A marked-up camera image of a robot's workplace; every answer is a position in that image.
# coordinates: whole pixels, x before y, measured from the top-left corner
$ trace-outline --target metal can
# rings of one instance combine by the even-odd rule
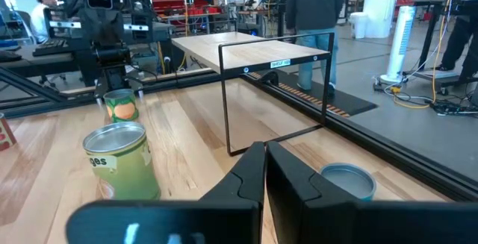
[[[83,148],[99,177],[103,198],[159,198],[146,130],[140,123],[106,125],[88,135]]]
[[[133,90],[114,90],[106,93],[103,98],[112,122],[134,121],[140,115],[136,108],[136,97]]]
[[[16,140],[10,126],[8,126],[5,115],[0,113],[0,151],[6,150],[15,145]]]

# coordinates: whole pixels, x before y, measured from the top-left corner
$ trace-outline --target white bin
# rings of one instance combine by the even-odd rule
[[[350,14],[350,24],[352,27],[352,38],[362,39],[367,30],[368,16],[366,13],[358,12]]]

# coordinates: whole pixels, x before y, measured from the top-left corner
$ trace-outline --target dark jacket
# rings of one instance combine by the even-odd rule
[[[287,0],[287,28],[334,28],[343,4],[344,0]]]

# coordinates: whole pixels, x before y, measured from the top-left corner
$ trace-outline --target office chair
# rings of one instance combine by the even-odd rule
[[[22,18],[23,25],[25,26],[25,30],[27,31],[28,37],[31,39],[33,44],[38,44],[37,40],[35,39],[35,36],[33,36],[33,33],[31,32],[31,17],[30,14],[25,12],[25,11],[16,11],[18,15]],[[66,75],[64,73],[60,73],[57,75],[53,75],[51,78],[48,78],[46,75],[42,74],[41,79],[39,80],[39,84],[44,84],[45,82],[49,82],[50,86],[55,87],[55,84],[52,82],[56,80],[57,78],[61,78],[63,81],[66,81]]]

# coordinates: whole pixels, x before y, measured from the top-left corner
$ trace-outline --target concrete floor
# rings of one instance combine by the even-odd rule
[[[425,38],[427,23],[414,25],[409,48],[406,54],[404,69],[411,69],[420,57],[421,48]],[[446,49],[447,32],[441,52]],[[413,110],[396,105],[393,98],[384,94],[376,93],[372,89],[372,77],[384,74],[387,70],[388,59],[393,41],[393,35],[387,39],[362,39],[350,38],[350,27],[338,27],[339,51],[338,51],[338,85],[337,89],[378,106],[374,110],[352,116],[350,119],[365,128],[371,129],[388,139],[410,148],[441,165],[468,176],[478,181],[478,151],[476,149],[478,119],[457,116],[437,116],[432,109]],[[434,40],[430,54],[438,45],[438,31],[434,34]],[[435,56],[432,56],[427,64],[433,65]],[[462,59],[457,63],[456,71],[461,70]],[[297,72],[297,66],[283,68],[289,73]],[[59,90],[71,90],[83,87],[78,80],[79,72],[66,74],[66,82],[57,79],[55,83]],[[320,70],[314,71],[314,81],[321,82]],[[468,86],[468,91],[473,90],[474,84]],[[412,96],[432,96],[432,85],[422,79],[413,79],[407,83],[404,92]],[[456,87],[450,90],[456,96],[464,96],[465,87]],[[14,98],[25,96],[19,90],[8,87],[1,92],[1,97]]]

